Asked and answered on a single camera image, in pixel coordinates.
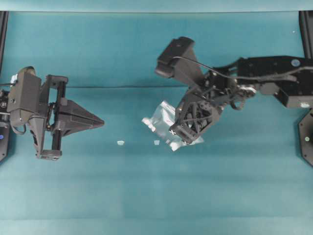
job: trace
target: teal tablecloth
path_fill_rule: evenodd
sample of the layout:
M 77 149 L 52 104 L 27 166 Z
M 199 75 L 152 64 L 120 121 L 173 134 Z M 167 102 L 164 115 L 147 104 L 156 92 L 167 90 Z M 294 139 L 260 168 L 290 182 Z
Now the teal tablecloth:
M 303 55 L 297 12 L 11 13 L 1 81 L 26 65 L 69 76 L 80 88 L 68 98 L 106 125 L 65 137 L 57 162 L 35 158 L 30 133 L 13 137 L 0 165 L 0 235 L 312 234 L 313 168 L 296 129 L 305 110 L 257 95 L 241 112 L 228 107 L 204 144 L 154 145 L 141 119 L 164 99 L 177 105 L 186 87 L 153 68 L 181 35 L 213 66 Z

